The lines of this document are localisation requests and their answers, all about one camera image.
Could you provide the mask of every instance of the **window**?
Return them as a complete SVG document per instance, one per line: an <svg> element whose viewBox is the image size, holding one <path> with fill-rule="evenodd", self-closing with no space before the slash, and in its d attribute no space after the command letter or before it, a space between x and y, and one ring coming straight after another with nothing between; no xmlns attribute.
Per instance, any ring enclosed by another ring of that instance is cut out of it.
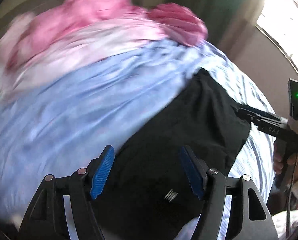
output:
<svg viewBox="0 0 298 240"><path fill-rule="evenodd" d="M298 6L295 0L265 0L257 20L298 70Z"/></svg>

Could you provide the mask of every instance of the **black garment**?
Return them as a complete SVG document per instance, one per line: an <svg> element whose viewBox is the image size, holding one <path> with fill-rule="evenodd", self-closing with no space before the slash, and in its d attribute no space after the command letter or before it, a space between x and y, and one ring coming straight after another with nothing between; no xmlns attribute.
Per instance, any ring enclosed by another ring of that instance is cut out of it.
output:
<svg viewBox="0 0 298 240"><path fill-rule="evenodd" d="M197 158L228 175L250 131L235 114L240 107L200 70L121 148L95 201L101 227L124 240L174 239L201 212L178 152L189 145ZM164 199L170 190L178 193L171 202Z"/></svg>

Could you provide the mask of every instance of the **blue fabric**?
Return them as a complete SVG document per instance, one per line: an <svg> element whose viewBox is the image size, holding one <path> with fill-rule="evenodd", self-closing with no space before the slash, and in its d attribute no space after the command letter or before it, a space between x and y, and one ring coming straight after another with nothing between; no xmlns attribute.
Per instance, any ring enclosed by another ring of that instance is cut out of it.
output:
<svg viewBox="0 0 298 240"><path fill-rule="evenodd" d="M256 85L214 46L188 48L168 39L81 68L1 107L0 219L22 217L47 174L68 176L108 144L117 152L201 67L236 101L273 113ZM272 137L252 126L229 175L249 174L266 201L272 154ZM229 210L227 199L220 239ZM194 228L195 220L178 239L190 239Z"/></svg>

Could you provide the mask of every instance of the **pink fabric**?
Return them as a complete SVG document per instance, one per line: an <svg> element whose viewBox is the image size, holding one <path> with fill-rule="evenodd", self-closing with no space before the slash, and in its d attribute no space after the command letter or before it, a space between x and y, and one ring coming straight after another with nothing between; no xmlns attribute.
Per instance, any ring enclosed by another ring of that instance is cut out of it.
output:
<svg viewBox="0 0 298 240"><path fill-rule="evenodd" d="M18 67L56 40L92 23L126 16L145 18L146 14L146 9L133 6L131 0L65 0L36 16L12 51L0 49L0 59L7 68ZM7 36L14 34L13 28Z"/></svg>
<svg viewBox="0 0 298 240"><path fill-rule="evenodd" d="M17 69L52 43L95 22L114 18L138 17L159 22L157 28L171 39L193 46L207 37L207 29L188 8L174 3L161 4L148 12L131 0L66 0L62 5L36 17L20 16L0 41L0 62L6 69Z"/></svg>
<svg viewBox="0 0 298 240"><path fill-rule="evenodd" d="M31 89L104 58L166 38L158 26L158 23L142 18L117 18L94 23L66 35L15 73L9 73L9 81L4 82L7 86L2 90L10 94L12 90Z"/></svg>
<svg viewBox="0 0 298 240"><path fill-rule="evenodd" d="M169 37L188 46L197 45L208 36L204 22L187 7L175 3L159 4L148 17L162 23Z"/></svg>

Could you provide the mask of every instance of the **wall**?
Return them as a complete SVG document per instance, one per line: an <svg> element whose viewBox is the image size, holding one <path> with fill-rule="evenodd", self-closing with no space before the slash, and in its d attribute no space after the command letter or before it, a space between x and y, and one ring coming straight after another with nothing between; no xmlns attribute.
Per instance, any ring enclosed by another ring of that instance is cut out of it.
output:
<svg viewBox="0 0 298 240"><path fill-rule="evenodd" d="M298 75L276 45L255 27L234 63L255 82L276 114L288 117L288 79L298 80Z"/></svg>

